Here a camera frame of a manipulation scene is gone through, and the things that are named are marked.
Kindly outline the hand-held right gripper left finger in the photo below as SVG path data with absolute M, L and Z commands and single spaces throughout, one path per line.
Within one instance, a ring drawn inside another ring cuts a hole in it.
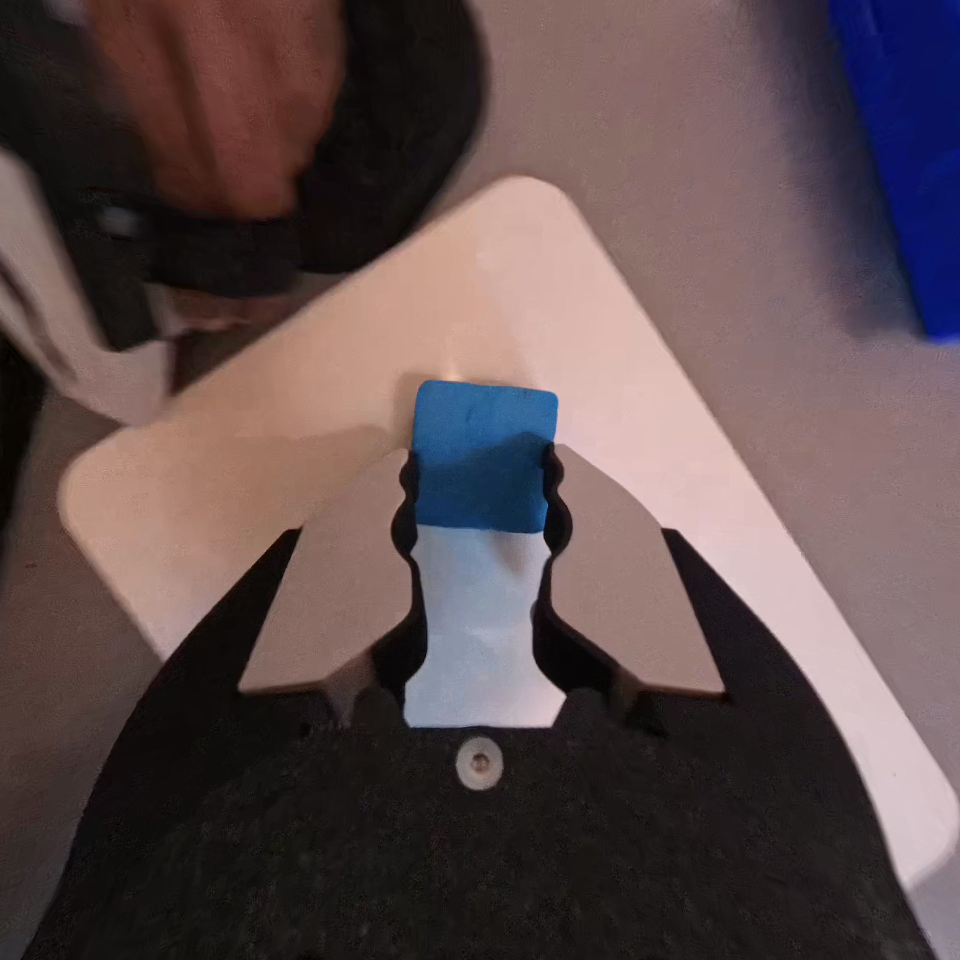
M 395 449 L 303 525 L 237 690 L 320 690 L 342 719 L 367 687 L 404 707 L 427 653 L 415 455 Z

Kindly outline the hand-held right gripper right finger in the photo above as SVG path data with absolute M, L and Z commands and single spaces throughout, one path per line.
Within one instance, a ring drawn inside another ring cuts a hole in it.
M 727 691 L 654 515 L 565 444 L 543 457 L 548 549 L 534 601 L 534 661 L 559 690 L 599 693 L 627 726 L 660 729 L 662 698 Z

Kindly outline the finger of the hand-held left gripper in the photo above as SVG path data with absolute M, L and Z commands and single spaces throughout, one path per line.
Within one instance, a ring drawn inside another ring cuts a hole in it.
M 41 186 L 1 150 L 2 333 L 62 395 L 125 426 L 149 423 L 170 397 L 172 347 L 108 348 Z

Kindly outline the white whiteboard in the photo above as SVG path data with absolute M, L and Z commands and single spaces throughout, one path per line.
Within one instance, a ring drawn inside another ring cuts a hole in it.
M 958 797 L 572 200 L 499 180 L 79 455 L 64 529 L 167 659 L 274 540 L 412 431 L 426 379 L 558 396 L 557 439 L 678 530 L 842 733 L 894 869 L 954 856 Z

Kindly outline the blue whiteboard eraser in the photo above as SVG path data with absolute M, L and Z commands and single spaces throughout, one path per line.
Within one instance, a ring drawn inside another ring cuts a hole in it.
M 544 458 L 558 412 L 558 397 L 548 390 L 424 381 L 412 431 L 417 524 L 542 533 Z

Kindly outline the blue plastic bin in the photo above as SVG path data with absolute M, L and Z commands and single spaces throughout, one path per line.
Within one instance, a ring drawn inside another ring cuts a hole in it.
M 959 339 L 959 3 L 830 1 L 924 336 Z

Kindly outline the person's left hand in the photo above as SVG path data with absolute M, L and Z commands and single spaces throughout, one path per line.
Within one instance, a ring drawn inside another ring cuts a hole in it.
M 289 215 L 346 71 L 340 1 L 95 1 L 154 189 L 240 222 Z

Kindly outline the black textured wrist pad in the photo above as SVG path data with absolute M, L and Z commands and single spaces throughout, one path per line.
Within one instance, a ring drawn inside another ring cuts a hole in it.
M 487 65 L 463 1 L 348 1 L 333 119 L 299 180 L 299 269 L 358 270 L 417 226 L 469 149 Z

